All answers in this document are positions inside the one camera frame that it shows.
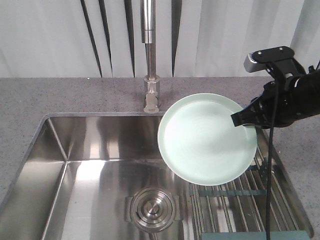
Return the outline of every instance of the drain strainer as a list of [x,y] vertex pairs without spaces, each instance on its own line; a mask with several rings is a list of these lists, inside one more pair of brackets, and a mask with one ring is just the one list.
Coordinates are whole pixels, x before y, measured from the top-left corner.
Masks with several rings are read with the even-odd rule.
[[144,188],[131,202],[130,215],[138,228],[147,233],[160,232],[171,225],[176,212],[170,193],[161,188]]

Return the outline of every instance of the curtain fold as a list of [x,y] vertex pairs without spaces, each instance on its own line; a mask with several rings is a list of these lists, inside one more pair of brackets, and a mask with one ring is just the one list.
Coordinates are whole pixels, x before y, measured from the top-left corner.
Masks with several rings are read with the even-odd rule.
[[[0,77],[144,77],[140,0],[84,2],[87,19],[80,0],[1,1]],[[319,13],[319,0],[156,0],[157,75],[267,76],[243,62],[277,46],[316,66]]]

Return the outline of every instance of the plate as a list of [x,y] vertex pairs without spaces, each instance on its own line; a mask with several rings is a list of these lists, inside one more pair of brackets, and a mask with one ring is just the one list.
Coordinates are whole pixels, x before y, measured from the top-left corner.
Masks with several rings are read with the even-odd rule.
[[158,129],[158,147],[165,163],[179,177],[198,185],[220,185],[239,177],[257,149],[255,127],[235,127],[231,119],[242,109],[213,93],[177,101]]

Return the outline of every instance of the kitchen faucet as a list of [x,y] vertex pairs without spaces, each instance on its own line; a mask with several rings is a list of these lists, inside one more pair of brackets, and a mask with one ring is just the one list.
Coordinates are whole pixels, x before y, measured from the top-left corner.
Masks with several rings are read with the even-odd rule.
[[144,77],[145,99],[143,110],[159,112],[160,82],[156,75],[156,1],[140,0],[141,40],[145,44],[147,75]]

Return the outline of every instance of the gray countertop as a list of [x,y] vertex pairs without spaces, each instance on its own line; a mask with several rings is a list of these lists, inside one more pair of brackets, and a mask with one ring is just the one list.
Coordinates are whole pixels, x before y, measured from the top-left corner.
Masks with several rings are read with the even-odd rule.
[[[161,110],[195,93],[216,93],[242,106],[258,96],[268,77],[162,78]],[[42,117],[47,113],[141,112],[140,78],[0,79],[0,202],[15,178]],[[320,240],[320,116],[274,131],[291,182]]]

